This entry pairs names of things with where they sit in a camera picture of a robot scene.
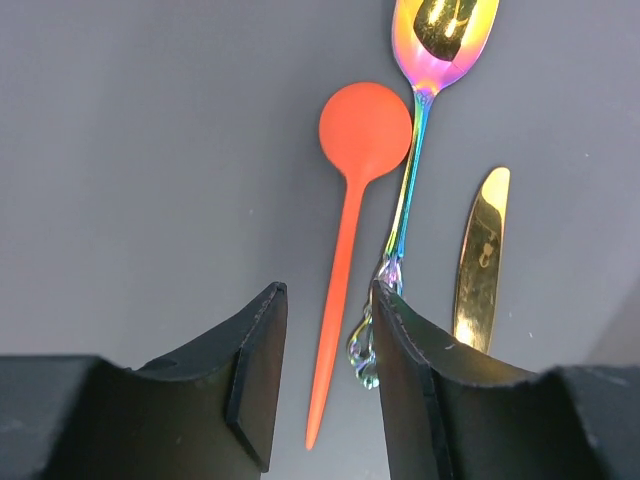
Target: orange spoon bowl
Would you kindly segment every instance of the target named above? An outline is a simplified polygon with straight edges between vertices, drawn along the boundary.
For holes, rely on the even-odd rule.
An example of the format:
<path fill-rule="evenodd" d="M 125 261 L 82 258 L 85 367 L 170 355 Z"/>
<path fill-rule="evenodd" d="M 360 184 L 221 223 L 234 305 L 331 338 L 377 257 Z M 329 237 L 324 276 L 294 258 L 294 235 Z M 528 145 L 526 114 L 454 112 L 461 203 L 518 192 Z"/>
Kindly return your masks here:
<path fill-rule="evenodd" d="M 411 144 L 411 116 L 400 97 L 377 83 L 361 82 L 336 92 L 320 116 L 322 150 L 347 183 L 313 379 L 307 449 L 313 448 L 329 394 L 347 298 L 351 258 L 364 191 L 395 169 Z"/>

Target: orange spoon handle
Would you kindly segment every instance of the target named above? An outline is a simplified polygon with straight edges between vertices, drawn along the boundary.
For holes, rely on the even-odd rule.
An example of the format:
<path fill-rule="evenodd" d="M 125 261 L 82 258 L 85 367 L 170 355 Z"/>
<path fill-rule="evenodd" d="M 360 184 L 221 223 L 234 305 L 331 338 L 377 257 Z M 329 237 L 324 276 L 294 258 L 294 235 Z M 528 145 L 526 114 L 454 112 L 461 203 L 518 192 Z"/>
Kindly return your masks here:
<path fill-rule="evenodd" d="M 316 437 L 318 436 L 324 406 L 327 401 L 327 395 L 329 394 L 331 374 L 340 342 L 340 327 L 342 325 L 342 315 L 347 299 L 351 257 L 353 256 L 353 245 L 356 239 L 358 217 L 360 215 L 360 206 L 362 204 L 365 186 L 356 183 L 350 184 L 347 181 L 347 193 L 342 210 L 340 230 L 338 231 L 338 242 L 333 259 L 333 269 L 331 270 L 327 303 L 322 319 L 322 331 L 320 332 L 318 358 L 316 360 L 316 373 L 313 379 L 313 390 L 311 392 L 306 439 L 306 447 L 308 450 L 313 448 Z"/>

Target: iridescent spoon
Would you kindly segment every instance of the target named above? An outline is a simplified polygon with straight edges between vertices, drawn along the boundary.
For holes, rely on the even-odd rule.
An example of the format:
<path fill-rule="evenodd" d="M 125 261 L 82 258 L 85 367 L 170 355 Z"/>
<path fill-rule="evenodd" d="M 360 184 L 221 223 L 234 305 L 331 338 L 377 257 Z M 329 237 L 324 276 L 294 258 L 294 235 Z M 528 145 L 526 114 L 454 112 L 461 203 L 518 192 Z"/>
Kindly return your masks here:
<path fill-rule="evenodd" d="M 413 137 L 396 213 L 374 279 L 402 295 L 402 259 L 411 197 L 429 110 L 436 95 L 476 62 L 491 31 L 498 0 L 396 0 L 393 52 L 414 95 Z M 371 326 L 371 289 L 364 318 L 351 334 L 347 353 L 365 388 L 378 386 Z"/>

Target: spoon handle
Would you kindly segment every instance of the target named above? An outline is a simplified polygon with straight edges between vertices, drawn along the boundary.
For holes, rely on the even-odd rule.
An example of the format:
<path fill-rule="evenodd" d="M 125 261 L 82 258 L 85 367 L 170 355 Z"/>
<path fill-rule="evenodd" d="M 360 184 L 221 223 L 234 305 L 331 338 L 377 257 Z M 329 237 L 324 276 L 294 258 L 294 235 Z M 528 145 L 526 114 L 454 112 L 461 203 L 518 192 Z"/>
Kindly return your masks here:
<path fill-rule="evenodd" d="M 411 199 L 413 197 L 418 165 L 420 163 L 420 152 L 422 151 L 424 132 L 427 127 L 429 111 L 434 99 L 435 95 L 433 93 L 414 89 L 414 118 L 411 148 L 409 149 L 409 155 L 407 157 L 407 165 L 400 187 L 400 195 L 398 197 L 393 224 L 389 232 L 389 238 L 382 253 L 380 263 L 371 280 L 371 283 L 373 283 L 374 280 L 384 282 L 391 289 L 395 290 L 398 295 L 402 295 L 403 289 L 402 259 L 404 257 Z M 373 326 L 371 323 L 371 295 L 371 287 L 369 287 L 369 296 L 364 307 L 363 318 L 347 342 L 349 361 L 351 365 L 355 367 L 356 377 L 367 389 L 378 386 L 376 354 L 373 346 Z"/>
<path fill-rule="evenodd" d="M 315 443 L 324 406 L 329 394 L 329 384 L 335 363 L 338 344 L 340 342 L 340 327 L 347 298 L 351 257 L 355 243 L 360 206 L 366 185 L 347 182 L 347 193 L 342 210 L 342 220 L 338 231 L 338 241 L 329 281 L 329 291 L 322 319 L 320 343 L 316 371 L 311 392 L 309 418 L 307 423 L 306 447 L 311 450 Z"/>

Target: spoon bowl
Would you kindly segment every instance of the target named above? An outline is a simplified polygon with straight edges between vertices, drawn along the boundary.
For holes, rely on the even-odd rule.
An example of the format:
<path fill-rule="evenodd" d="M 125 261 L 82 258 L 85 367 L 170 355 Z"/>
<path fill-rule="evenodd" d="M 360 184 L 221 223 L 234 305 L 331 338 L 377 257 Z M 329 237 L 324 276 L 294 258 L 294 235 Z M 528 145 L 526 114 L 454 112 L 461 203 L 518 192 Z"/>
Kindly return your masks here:
<path fill-rule="evenodd" d="M 411 143 L 411 116 L 392 90 L 360 82 L 336 92 L 318 127 L 320 145 L 348 182 L 371 182 L 395 169 Z"/>

